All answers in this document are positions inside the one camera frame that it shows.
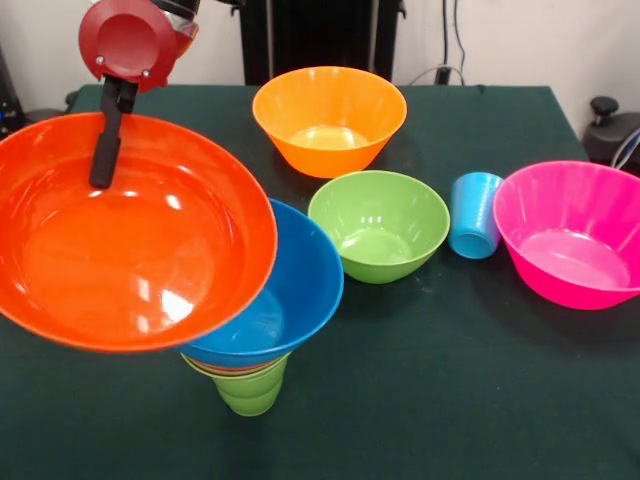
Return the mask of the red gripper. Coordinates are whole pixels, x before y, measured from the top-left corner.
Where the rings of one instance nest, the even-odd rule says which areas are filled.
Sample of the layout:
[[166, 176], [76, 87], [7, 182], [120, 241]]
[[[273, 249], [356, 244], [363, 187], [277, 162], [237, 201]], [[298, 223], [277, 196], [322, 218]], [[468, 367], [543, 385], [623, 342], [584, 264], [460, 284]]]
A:
[[106, 77], [100, 99], [105, 123], [94, 149], [89, 183], [108, 189], [120, 151], [123, 115], [133, 111], [138, 90], [144, 93], [167, 85], [177, 59], [176, 32], [151, 1], [103, 0], [82, 18], [78, 43], [92, 75]]

